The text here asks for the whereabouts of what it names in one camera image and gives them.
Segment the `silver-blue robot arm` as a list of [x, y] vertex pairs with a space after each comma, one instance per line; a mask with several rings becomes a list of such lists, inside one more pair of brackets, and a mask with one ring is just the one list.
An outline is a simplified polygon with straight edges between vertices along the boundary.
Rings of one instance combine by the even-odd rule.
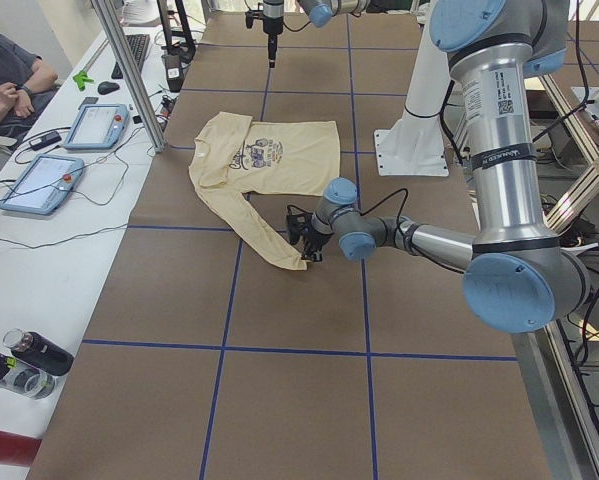
[[565, 1], [441, 1], [427, 22], [432, 44], [462, 89], [480, 230], [476, 236], [374, 217], [354, 206], [348, 179], [332, 180], [311, 213], [286, 218], [291, 244], [309, 261], [336, 238], [351, 260], [380, 247], [423, 256], [463, 274], [465, 300], [489, 326], [512, 334], [543, 328], [578, 309], [590, 280], [544, 221], [526, 79], [563, 62]]
[[[385, 13], [390, 11], [414, 11], [419, 9], [419, 1], [367, 1], [367, 0], [308, 0], [298, 1], [299, 7], [308, 17], [309, 24], [317, 28], [325, 26], [338, 15], [360, 15], [363, 12]], [[263, 32], [267, 35], [268, 66], [276, 66], [278, 37], [285, 26], [285, 2], [282, 0], [264, 0], [256, 9], [245, 13], [246, 27], [250, 29], [255, 20], [261, 20]]]

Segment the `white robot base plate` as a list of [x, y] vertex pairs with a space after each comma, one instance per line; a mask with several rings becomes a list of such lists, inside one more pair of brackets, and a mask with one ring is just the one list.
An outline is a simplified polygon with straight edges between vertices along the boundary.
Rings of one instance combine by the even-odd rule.
[[406, 132], [375, 130], [374, 143], [380, 176], [449, 175], [439, 130], [432, 133], [420, 132], [412, 138]]

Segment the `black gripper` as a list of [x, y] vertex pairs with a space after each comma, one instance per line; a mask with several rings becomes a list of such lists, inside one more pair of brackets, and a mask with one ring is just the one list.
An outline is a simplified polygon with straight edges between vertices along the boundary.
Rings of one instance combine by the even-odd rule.
[[277, 45], [278, 45], [278, 36], [282, 33], [282, 18], [271, 18], [264, 17], [263, 18], [263, 30], [267, 35], [267, 48], [268, 48], [268, 66], [269, 68], [276, 67], [276, 58], [277, 55]]
[[330, 241], [332, 234], [324, 234], [313, 225], [313, 215], [308, 227], [308, 232], [303, 241], [302, 260], [319, 263], [323, 260], [322, 248]]

